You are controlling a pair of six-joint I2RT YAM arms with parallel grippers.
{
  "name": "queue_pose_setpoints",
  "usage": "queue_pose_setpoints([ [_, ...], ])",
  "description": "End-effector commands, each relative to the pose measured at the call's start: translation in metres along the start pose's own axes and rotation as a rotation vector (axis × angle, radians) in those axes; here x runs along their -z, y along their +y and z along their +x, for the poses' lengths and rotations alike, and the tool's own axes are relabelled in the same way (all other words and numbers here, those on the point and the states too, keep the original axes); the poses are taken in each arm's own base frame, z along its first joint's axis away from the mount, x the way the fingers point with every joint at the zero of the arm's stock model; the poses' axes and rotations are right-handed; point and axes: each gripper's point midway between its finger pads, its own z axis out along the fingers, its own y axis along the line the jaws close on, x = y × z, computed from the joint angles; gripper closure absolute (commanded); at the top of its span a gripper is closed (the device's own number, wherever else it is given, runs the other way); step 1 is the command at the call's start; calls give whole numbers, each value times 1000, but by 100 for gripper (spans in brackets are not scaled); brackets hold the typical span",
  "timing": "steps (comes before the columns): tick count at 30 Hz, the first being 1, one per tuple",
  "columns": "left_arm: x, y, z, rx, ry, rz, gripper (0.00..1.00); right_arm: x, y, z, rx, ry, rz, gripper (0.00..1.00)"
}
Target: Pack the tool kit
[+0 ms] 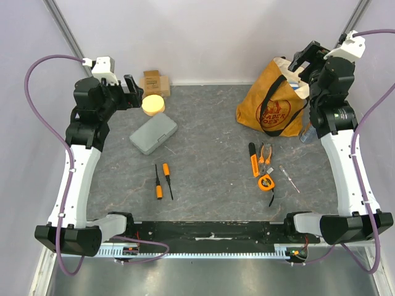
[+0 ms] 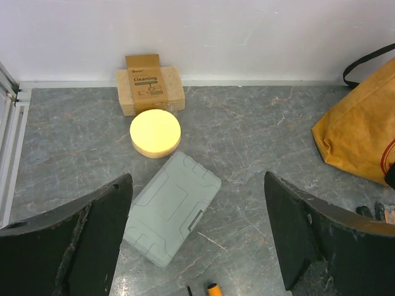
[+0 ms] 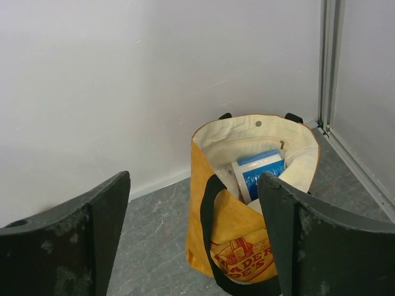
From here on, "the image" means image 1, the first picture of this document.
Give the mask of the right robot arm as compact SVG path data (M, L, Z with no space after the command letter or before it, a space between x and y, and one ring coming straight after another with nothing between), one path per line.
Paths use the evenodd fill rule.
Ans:
M394 223L371 192L355 134L359 122L346 100L355 62L364 51L360 36L347 38L331 51L312 41L288 66L309 85L310 122L330 161L338 198L336 215L290 213L282 229L288 242L298 242L305 234L320 236L330 245L369 241ZM304 62L308 65L299 72Z

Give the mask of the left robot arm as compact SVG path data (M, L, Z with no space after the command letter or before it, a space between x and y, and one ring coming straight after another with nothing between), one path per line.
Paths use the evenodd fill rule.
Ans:
M131 75L124 76L128 91L106 78L84 78L75 83L76 106L65 132L65 168L58 197L45 225L38 225L35 238L53 252L85 257L95 256L101 244L116 236L122 242L133 240L133 216L110 212L88 221L87 201L93 173L109 134L108 121L118 110L139 108L143 89Z

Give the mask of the orange screwdriver thick shaft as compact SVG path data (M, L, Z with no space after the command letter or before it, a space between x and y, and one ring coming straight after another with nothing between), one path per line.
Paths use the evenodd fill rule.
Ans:
M156 171L156 197L158 200L161 200L163 198L163 192L162 192L162 186L160 185L157 165L155 165L155 171Z

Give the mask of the orange handled pliers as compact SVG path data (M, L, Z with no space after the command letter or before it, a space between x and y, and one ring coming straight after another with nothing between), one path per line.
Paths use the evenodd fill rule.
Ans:
M259 173L261 176L268 173L272 162L272 145L261 143L258 152Z

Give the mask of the orange screwdriver thin shaft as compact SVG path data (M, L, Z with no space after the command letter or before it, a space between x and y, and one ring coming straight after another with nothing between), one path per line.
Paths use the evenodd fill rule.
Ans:
M169 187L171 199L173 200L173 193L172 193L171 180L170 180L170 168L167 163L163 163L162 168L163 168L164 176L166 178L166 182Z

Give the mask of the grey plastic tool case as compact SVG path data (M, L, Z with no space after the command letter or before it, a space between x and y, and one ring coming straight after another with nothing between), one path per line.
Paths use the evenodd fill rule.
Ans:
M130 141L141 153L149 155L173 135L177 128L170 117L157 113L130 136Z

